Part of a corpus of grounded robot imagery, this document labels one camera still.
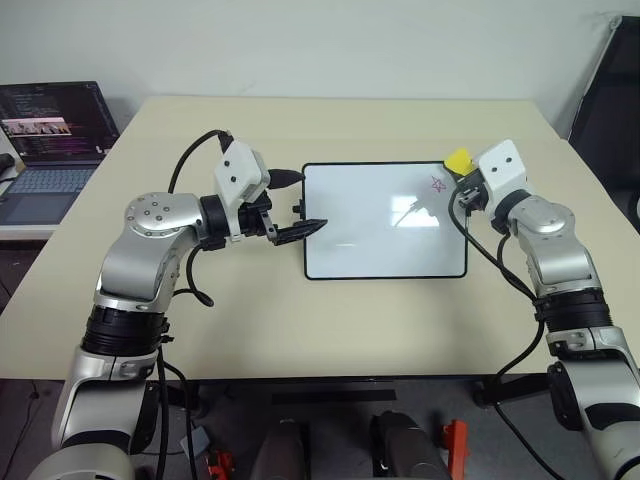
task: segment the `gray floor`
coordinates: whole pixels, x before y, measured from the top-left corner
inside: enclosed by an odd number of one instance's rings
[[[50,453],[49,428],[61,384],[37,381],[41,397],[34,401],[32,422],[7,480],[24,479]],[[308,422],[313,479],[362,478],[371,475],[368,424],[372,414],[392,409],[410,415],[430,429],[434,417],[453,418],[469,425],[466,477],[472,479],[546,479],[548,475],[529,457],[492,409],[477,408],[471,401],[468,380],[411,379],[383,382],[230,383],[204,385],[201,396],[209,412],[195,422],[204,425],[215,444],[229,449],[236,460],[234,479],[248,478],[266,431],[281,418]],[[397,399],[384,402],[274,404],[273,395],[300,391],[394,390]],[[0,472],[25,419],[30,382],[0,380]],[[562,429],[553,417],[547,395],[505,405],[505,411],[526,437],[567,479],[599,478],[580,434]],[[184,413],[171,410],[170,451],[180,449]],[[147,451],[157,451],[157,438]],[[136,465],[155,465],[156,457],[138,455]],[[204,460],[198,459],[200,478],[207,478]],[[168,457],[167,479],[188,479],[184,455]]]

